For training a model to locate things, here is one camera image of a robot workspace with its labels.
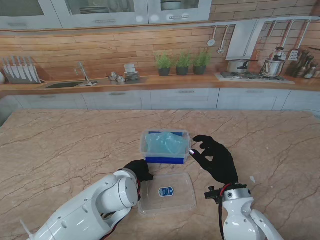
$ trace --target faucet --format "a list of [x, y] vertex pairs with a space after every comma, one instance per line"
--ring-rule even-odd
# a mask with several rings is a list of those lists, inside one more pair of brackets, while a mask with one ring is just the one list
[[82, 62], [79, 61], [79, 62], [78, 62], [78, 67], [76, 67], [76, 68], [74, 69], [75, 73], [76, 73], [77, 75], [79, 75], [78, 72], [77, 72], [77, 69], [80, 69], [80, 70], [81, 70], [81, 72], [82, 72], [82, 74], [83, 74], [83, 76], [84, 76], [84, 79], [85, 79], [85, 81], [86, 81], [86, 86], [94, 86], [94, 85], [96, 85], [96, 83], [93, 84], [93, 83], [90, 81], [90, 78], [88, 77], [88, 75], [87, 75], [87, 73], [86, 73], [86, 70], [85, 70], [85, 67], [83, 66]]

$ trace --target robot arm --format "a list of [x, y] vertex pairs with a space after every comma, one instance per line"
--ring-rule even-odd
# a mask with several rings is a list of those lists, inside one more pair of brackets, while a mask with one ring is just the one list
[[140, 182], [152, 179], [144, 160], [133, 161], [61, 206], [36, 234], [26, 229], [29, 240], [104, 239], [138, 203]]
[[[193, 138], [200, 145], [203, 153], [191, 149], [190, 155], [208, 171], [212, 177], [225, 184], [215, 190], [213, 186], [206, 192], [206, 199], [214, 199], [219, 204], [219, 225], [223, 240], [284, 240], [272, 223], [261, 212], [251, 209], [254, 198], [251, 197], [247, 185], [238, 183], [237, 170], [231, 153], [225, 146], [216, 142], [212, 137], [199, 135]], [[222, 207], [228, 216], [222, 226]]]

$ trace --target wooden backsplash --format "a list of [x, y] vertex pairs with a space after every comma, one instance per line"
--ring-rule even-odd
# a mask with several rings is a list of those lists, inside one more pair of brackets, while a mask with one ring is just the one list
[[[217, 53], [225, 27], [216, 31], [211, 52], [210, 71], [225, 66], [225, 57], [234, 27], [228, 29], [225, 53]], [[0, 37], [0, 56], [31, 56], [39, 76], [46, 81], [79, 79], [74, 68], [82, 61], [90, 78], [103, 78], [110, 72], [124, 72], [124, 64], [133, 63], [141, 75], [157, 74], [155, 54], [204, 51], [213, 28], [166, 29], [141, 32], [96, 33], [82, 35], [46, 35]]]
[[[242, 20], [262, 17], [308, 16], [319, 15], [317, 0], [213, 0], [210, 22]], [[303, 22], [295, 22], [285, 46], [289, 51], [295, 48], [303, 30]], [[286, 32], [288, 23], [279, 22], [272, 36], [266, 38], [271, 23], [266, 23], [255, 47], [261, 59], [278, 47]], [[224, 26], [218, 27], [215, 45], [208, 51], [211, 63], [208, 72], [220, 72], [227, 69], [226, 55], [234, 26], [228, 29], [225, 52], [217, 53], [221, 45]], [[1, 35], [0, 57], [31, 56], [36, 62], [40, 77], [46, 81], [63, 81], [80, 79], [74, 68], [82, 61], [90, 78], [103, 78], [116, 71], [124, 72], [124, 64], [134, 63], [142, 76], [157, 74], [155, 54], [166, 51], [169, 55], [178, 55], [181, 51], [197, 54], [206, 51], [207, 41], [213, 34], [213, 27], [184, 29], [140, 30], [111, 33], [83, 34], [48, 34], [48, 35]], [[311, 23], [303, 47], [320, 45], [320, 23]], [[314, 52], [315, 59], [320, 60], [320, 52]], [[251, 64], [254, 70], [259, 63]]]

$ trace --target cabinet handle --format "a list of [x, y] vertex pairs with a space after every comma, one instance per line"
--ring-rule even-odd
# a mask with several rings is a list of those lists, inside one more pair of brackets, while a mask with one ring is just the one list
[[259, 90], [248, 90], [248, 91], [245, 91], [246, 93], [248, 94], [263, 94], [265, 91], [259, 91]]
[[110, 96], [119, 96], [119, 95], [126, 95], [126, 93], [125, 92], [119, 92], [119, 93], [113, 92], [113, 93], [110, 93], [109, 95]]
[[8, 22], [7, 23], [10, 27], [26, 27], [27, 24], [24, 22]]
[[169, 19], [188, 19], [189, 16], [170, 16]]
[[49, 95], [49, 96], [40, 96], [41, 99], [53, 99], [55, 98], [55, 95]]
[[115, 19], [107, 19], [107, 20], [95, 20], [96, 24], [105, 24], [105, 23], [115, 23]]
[[193, 90], [184, 90], [184, 91], [178, 91], [179, 94], [193, 94], [195, 91]]

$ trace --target upper cabinet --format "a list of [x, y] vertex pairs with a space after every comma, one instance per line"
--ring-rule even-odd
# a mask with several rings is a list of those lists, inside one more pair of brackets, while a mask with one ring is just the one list
[[63, 28], [148, 24], [147, 0], [51, 0]]
[[208, 21], [212, 0], [147, 0], [150, 24]]
[[0, 29], [61, 28], [50, 0], [0, 0]]

